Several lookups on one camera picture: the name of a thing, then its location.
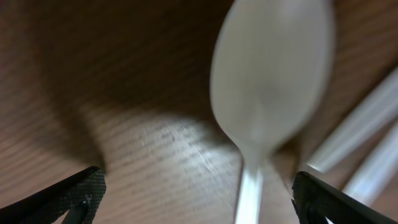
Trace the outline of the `white utensil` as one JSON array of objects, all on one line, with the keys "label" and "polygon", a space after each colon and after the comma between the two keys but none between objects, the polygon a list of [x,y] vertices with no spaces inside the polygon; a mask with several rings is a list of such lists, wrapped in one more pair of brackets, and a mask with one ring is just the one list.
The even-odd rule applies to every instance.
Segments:
[{"label": "white utensil", "polygon": [[371,205],[397,172],[397,123],[354,173],[343,193]]}]

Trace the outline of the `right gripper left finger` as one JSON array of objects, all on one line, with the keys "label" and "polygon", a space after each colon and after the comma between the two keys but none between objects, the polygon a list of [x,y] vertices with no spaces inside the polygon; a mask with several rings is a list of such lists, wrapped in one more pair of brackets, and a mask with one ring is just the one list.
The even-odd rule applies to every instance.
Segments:
[{"label": "right gripper left finger", "polygon": [[53,223],[70,212],[75,223],[92,224],[106,192],[104,172],[86,168],[1,209],[1,223]]}]

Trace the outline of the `white spoon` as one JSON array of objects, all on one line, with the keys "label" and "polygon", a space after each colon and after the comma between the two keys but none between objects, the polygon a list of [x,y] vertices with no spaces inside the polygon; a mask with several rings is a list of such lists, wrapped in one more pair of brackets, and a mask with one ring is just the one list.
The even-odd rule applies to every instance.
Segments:
[{"label": "white spoon", "polygon": [[335,45],[327,0],[236,0],[211,61],[211,109],[239,149],[235,223],[259,221],[264,163],[316,110]]}]

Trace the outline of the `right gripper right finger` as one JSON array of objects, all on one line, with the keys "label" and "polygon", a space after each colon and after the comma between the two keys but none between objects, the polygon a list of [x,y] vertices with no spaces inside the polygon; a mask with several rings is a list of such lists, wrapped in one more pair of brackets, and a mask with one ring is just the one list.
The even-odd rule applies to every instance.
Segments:
[{"label": "right gripper right finger", "polygon": [[300,224],[397,224],[308,172],[296,173],[292,190]]}]

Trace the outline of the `white spoon diagonal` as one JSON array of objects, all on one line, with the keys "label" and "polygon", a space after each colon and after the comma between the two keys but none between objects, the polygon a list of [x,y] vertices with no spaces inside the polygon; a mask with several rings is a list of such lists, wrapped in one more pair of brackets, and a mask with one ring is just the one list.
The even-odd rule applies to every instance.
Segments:
[{"label": "white spoon diagonal", "polygon": [[397,116],[397,69],[394,69],[327,137],[307,161],[326,172]]}]

